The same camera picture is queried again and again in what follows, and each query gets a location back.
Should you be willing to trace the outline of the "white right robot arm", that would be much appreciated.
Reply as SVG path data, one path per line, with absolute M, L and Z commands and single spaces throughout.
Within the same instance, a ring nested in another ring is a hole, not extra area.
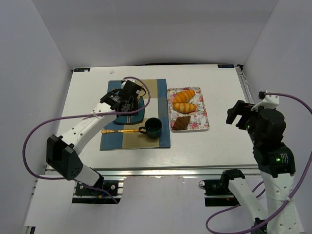
M 248 211 L 255 234 L 299 233 L 293 190 L 295 160 L 292 151 L 282 142 L 286 123 L 282 113 L 275 108 L 255 107 L 237 101 L 227 111 L 227 124 L 240 116 L 236 127 L 246 130 L 253 143 L 253 156 L 258 164 L 266 192 L 267 208 L 264 209 L 248 187 L 239 169 L 225 170 L 221 175 L 223 188 L 231 192 L 239 204 Z

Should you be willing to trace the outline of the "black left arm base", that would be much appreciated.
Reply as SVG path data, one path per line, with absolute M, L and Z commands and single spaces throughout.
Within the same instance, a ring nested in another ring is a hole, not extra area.
M 89 186 L 82 182 L 78 182 L 74 195 L 78 197 L 97 197 L 98 199 L 112 198 L 120 194 L 120 181 L 104 180 L 97 185 Z

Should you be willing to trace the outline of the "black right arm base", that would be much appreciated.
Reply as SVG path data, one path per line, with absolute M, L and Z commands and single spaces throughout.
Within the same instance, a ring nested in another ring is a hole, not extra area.
M 235 178 L 244 179 L 245 175 L 240 169 L 228 169 L 222 172 L 220 179 L 201 180 L 198 185 L 205 190 L 205 195 L 207 196 L 227 195 L 228 197 L 234 197 L 229 190 L 229 181 Z

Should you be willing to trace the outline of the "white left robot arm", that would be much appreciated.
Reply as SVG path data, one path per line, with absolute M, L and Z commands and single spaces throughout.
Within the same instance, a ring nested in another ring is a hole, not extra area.
M 136 115 L 140 111 L 138 95 L 144 88 L 136 81 L 135 77 L 125 77 L 121 88 L 104 95 L 89 117 L 83 118 L 60 136 L 51 135 L 47 139 L 47 164 L 66 180 L 76 180 L 96 190 L 101 189 L 103 176 L 84 165 L 79 154 L 104 126 L 120 116 Z

